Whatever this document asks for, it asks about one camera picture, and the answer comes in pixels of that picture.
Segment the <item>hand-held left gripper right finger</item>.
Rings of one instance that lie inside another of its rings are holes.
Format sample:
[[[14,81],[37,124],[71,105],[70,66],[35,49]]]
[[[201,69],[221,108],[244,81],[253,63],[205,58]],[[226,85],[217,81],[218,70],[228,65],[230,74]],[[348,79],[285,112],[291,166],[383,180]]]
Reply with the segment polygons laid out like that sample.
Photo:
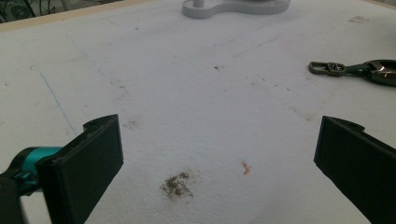
[[[396,224],[396,149],[324,116],[314,163],[372,224]]]

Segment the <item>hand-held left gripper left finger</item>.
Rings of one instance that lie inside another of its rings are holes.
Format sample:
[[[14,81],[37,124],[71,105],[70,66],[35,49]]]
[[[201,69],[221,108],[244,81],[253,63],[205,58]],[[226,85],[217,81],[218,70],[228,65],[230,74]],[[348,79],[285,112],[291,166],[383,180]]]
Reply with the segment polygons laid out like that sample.
[[[84,224],[123,165],[118,116],[94,119],[83,128],[35,164],[52,224]]]

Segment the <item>white plastic stand base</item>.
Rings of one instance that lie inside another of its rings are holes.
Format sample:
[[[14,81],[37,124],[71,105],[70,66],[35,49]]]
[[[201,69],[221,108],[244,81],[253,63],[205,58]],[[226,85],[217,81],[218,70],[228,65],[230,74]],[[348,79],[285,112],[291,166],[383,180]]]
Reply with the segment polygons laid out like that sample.
[[[193,19],[208,19],[226,12],[274,15],[286,11],[289,5],[290,0],[185,0],[182,13]]]

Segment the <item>dark metal carabiner keychain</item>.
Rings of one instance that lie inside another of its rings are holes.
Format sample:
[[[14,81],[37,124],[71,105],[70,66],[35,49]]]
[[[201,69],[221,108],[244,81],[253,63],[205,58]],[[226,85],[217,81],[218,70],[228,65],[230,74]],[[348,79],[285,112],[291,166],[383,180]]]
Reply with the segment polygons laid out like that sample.
[[[310,62],[308,70],[314,75],[363,77],[377,84],[396,87],[396,60],[371,60],[350,66],[342,63]]]

